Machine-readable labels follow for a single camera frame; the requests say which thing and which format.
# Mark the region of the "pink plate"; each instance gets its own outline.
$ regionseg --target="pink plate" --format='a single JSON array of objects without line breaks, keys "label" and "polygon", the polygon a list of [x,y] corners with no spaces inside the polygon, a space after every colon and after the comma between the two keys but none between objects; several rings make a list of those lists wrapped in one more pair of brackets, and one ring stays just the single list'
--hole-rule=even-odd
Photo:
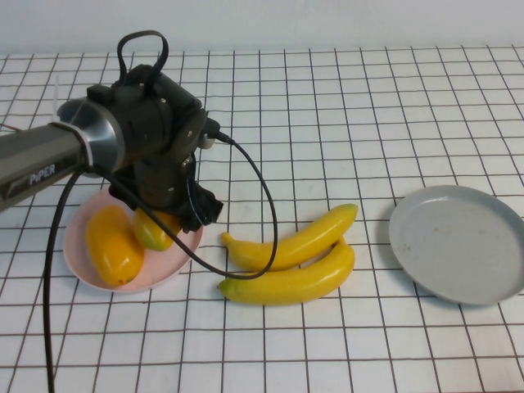
[{"label": "pink plate", "polygon": [[[124,208],[129,218],[133,211],[122,201],[112,197],[104,189],[85,202],[77,211],[65,230],[64,259],[73,274],[91,287],[105,291],[134,293],[155,287],[176,275],[189,261],[189,256],[175,243],[166,251],[146,250],[144,265],[138,276],[130,283],[113,287],[104,283],[93,266],[88,249],[85,246],[84,235],[88,221],[99,209],[108,205],[119,205]],[[198,248],[203,229],[196,233],[180,233],[179,238],[192,251]]]}]

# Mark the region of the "white wall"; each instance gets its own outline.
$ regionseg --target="white wall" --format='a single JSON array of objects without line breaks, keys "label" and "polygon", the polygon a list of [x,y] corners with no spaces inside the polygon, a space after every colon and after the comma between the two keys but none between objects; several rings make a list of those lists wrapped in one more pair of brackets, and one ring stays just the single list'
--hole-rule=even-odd
[{"label": "white wall", "polygon": [[192,50],[517,44],[523,21],[522,0],[0,0],[0,52],[114,51],[140,29]]}]

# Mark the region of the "plastic fruit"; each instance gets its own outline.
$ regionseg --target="plastic fruit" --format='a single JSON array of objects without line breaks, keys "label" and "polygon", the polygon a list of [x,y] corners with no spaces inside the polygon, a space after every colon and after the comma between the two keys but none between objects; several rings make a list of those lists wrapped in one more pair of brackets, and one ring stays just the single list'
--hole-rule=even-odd
[{"label": "plastic fruit", "polygon": [[[155,214],[175,235],[182,229],[178,217],[163,212],[155,212]],[[155,221],[150,219],[142,209],[137,208],[135,210],[133,229],[140,244],[149,250],[165,251],[173,244],[173,239],[156,225]]]},{"label": "plastic fruit", "polygon": [[120,286],[131,282],[143,266],[144,248],[120,206],[107,206],[93,215],[85,242],[91,261],[106,284]]},{"label": "plastic fruit", "polygon": [[292,305],[318,299],[337,289],[355,266],[353,247],[341,239],[320,261],[303,269],[268,272],[252,280],[226,278],[222,294],[255,305]]},{"label": "plastic fruit", "polygon": [[[287,270],[310,260],[337,241],[355,221],[359,207],[344,204],[329,210],[304,229],[278,240],[277,254],[269,271]],[[222,234],[232,261],[250,272],[258,272],[269,262],[272,242],[257,243],[234,239]]]}]

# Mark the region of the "black cable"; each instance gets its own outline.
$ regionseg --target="black cable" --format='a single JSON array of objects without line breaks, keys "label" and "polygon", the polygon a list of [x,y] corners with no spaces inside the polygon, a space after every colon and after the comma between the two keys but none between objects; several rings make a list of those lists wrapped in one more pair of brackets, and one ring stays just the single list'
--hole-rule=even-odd
[{"label": "black cable", "polygon": [[55,382],[53,376],[52,368],[52,343],[51,343],[51,310],[49,307],[49,295],[50,295],[50,286],[51,286],[51,267],[52,267],[52,257],[53,251],[55,248],[56,234],[58,232],[58,226],[60,225],[60,220],[62,218],[62,213],[66,207],[67,198],[71,193],[71,189],[76,183],[76,180],[79,176],[85,171],[85,169],[77,169],[71,178],[67,182],[64,191],[60,196],[60,200],[56,205],[55,216],[52,219],[51,230],[49,231],[49,238],[47,240],[47,249],[46,249],[46,260],[45,265],[43,266],[43,342],[46,349],[46,366],[47,366],[47,390],[49,393],[55,392]]},{"label": "black cable", "polygon": [[[235,146],[236,149],[238,149],[242,155],[247,159],[247,161],[250,163],[251,167],[255,171],[257,177],[260,180],[260,183],[262,184],[262,188],[264,189],[264,192],[268,198],[268,203],[271,208],[271,215],[273,219],[273,249],[271,252],[271,256],[269,257],[268,263],[265,265],[265,267],[260,270],[257,273],[249,274],[249,275],[242,275],[242,274],[234,274],[225,272],[223,270],[217,269],[215,266],[208,264],[203,259],[201,259],[199,256],[197,256],[189,247],[187,247],[169,228],[167,228],[164,223],[156,216],[155,212],[150,209],[140,198],[135,196],[130,190],[126,188],[125,185],[112,173],[106,171],[103,168],[100,167],[94,167],[94,172],[102,176],[105,180],[109,181],[110,183],[114,184],[117,188],[119,188],[131,201],[133,201],[138,207],[140,207],[173,241],[184,251],[186,252],[193,260],[195,260],[198,264],[201,264],[206,269],[217,273],[221,276],[224,276],[226,278],[236,278],[239,280],[251,280],[253,278],[258,278],[262,274],[266,273],[271,269],[271,266],[273,265],[275,255],[277,254],[277,247],[278,247],[278,221],[277,221],[277,212],[275,210],[275,205],[273,202],[273,198],[271,197],[271,192],[269,192],[268,185],[266,184],[264,178],[262,177],[262,173],[259,171],[259,169],[256,167],[255,162],[251,159],[249,154],[240,146],[238,143],[236,143],[232,138],[228,137],[224,133],[218,132],[214,135],[215,138],[218,140],[228,143],[232,146]],[[64,208],[66,207],[67,198],[69,197],[71,190],[73,186],[76,183],[76,180],[79,178],[79,176],[85,172],[85,168],[78,168],[72,175],[69,181],[67,182],[64,191],[62,191],[62,194],[60,196],[60,200],[58,201],[58,204],[56,205],[55,215],[52,220],[51,229],[49,231],[49,238],[47,240],[47,249],[46,249],[46,259],[45,259],[45,265],[43,267],[43,341],[45,345],[45,351],[46,351],[46,370],[47,370],[47,391],[48,393],[55,393],[55,382],[54,382],[54,372],[53,372],[53,362],[52,362],[52,343],[51,343],[51,310],[50,310],[50,293],[51,293],[51,268],[52,268],[52,257],[53,257],[53,251],[55,248],[55,241],[56,241],[56,234],[58,232],[58,227],[60,225],[62,213],[64,212]]]},{"label": "black cable", "polygon": [[260,270],[257,273],[253,274],[235,274],[235,273],[229,273],[225,272],[221,269],[216,268],[215,266],[208,264],[205,262],[202,258],[200,258],[198,255],[196,255],[189,247],[185,245],[184,242],[182,242],[171,230],[156,216],[155,212],[150,209],[140,198],[135,196],[130,190],[128,190],[125,185],[122,184],[121,181],[118,180],[116,176],[114,176],[109,171],[95,166],[93,168],[93,172],[96,174],[99,174],[102,176],[105,180],[116,186],[119,190],[121,190],[126,197],[128,197],[137,207],[142,209],[154,222],[156,225],[158,225],[173,241],[179,246],[186,254],[188,254],[193,260],[195,260],[198,264],[202,265],[206,269],[210,270],[213,273],[217,273],[221,276],[224,276],[226,278],[235,278],[238,280],[251,280],[253,278],[258,278],[264,273],[267,273],[269,269],[271,269],[271,266],[273,265],[275,255],[277,254],[277,247],[278,247],[278,221],[277,221],[277,212],[275,210],[275,205],[273,202],[273,198],[271,197],[271,192],[269,192],[268,185],[266,184],[264,178],[262,177],[262,173],[259,171],[259,169],[256,167],[255,162],[249,157],[249,154],[240,146],[238,143],[236,143],[232,138],[228,137],[224,133],[217,133],[214,135],[218,140],[228,143],[232,146],[235,146],[236,149],[238,149],[242,155],[247,159],[247,161],[251,164],[251,167],[255,171],[257,177],[260,180],[260,183],[262,184],[262,188],[264,189],[264,192],[268,198],[269,207],[271,209],[271,215],[273,220],[273,249],[271,251],[271,256],[269,257],[268,263],[265,265],[265,267]]}]

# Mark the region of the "yellow mango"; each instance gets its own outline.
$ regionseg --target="yellow mango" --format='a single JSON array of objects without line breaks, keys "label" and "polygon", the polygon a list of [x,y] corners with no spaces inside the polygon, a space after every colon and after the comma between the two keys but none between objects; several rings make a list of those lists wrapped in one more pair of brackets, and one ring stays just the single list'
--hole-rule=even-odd
[{"label": "yellow mango", "polygon": [[85,242],[103,282],[120,286],[134,280],[144,262],[144,248],[122,207],[107,206],[89,220]]},{"label": "yellow mango", "polygon": [[[180,219],[173,215],[168,215],[163,212],[155,212],[160,221],[166,225],[171,232],[178,235],[182,227],[180,226]],[[165,251],[173,244],[173,239],[168,236],[155,221],[142,210],[137,208],[133,217],[134,235],[144,246],[149,250]]]}]

